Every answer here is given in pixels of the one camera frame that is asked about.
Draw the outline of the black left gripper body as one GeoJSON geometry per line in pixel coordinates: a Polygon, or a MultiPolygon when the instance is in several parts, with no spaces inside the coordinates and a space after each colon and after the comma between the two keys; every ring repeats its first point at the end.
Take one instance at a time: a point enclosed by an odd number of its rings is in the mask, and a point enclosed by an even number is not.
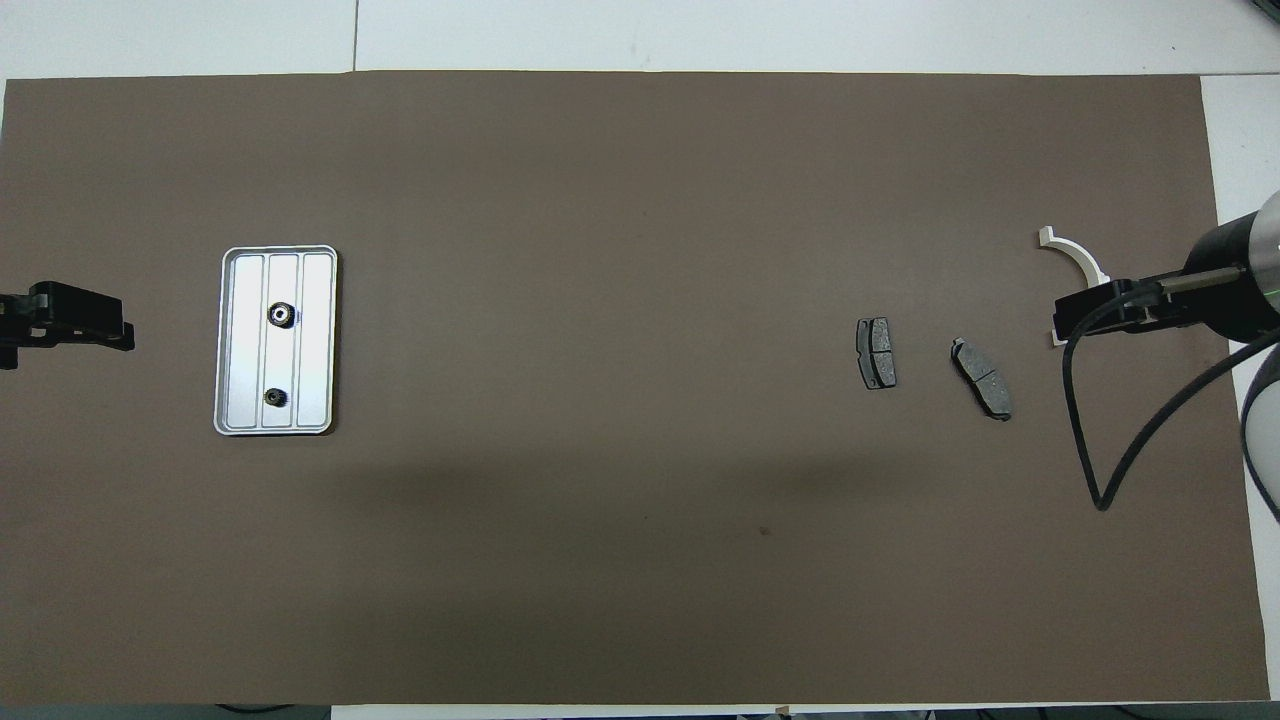
{"type": "Polygon", "coordinates": [[[15,370],[19,348],[51,348],[68,340],[68,332],[49,320],[47,282],[32,284],[26,293],[1,295],[1,369],[15,370]]]}

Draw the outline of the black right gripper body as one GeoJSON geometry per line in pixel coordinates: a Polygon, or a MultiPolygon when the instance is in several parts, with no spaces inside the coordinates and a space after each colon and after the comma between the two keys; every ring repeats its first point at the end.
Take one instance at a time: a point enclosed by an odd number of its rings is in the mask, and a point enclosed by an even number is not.
{"type": "Polygon", "coordinates": [[[1179,274],[1157,274],[1139,279],[1115,279],[1115,295],[1138,290],[1140,286],[1155,284],[1160,293],[1147,293],[1139,299],[1125,304],[1116,310],[1114,331],[1119,332],[1156,332],[1172,328],[1188,328],[1198,324],[1198,318],[1192,311],[1188,301],[1180,300],[1175,293],[1165,291],[1169,283],[1178,286],[1181,282],[1179,274]]]}

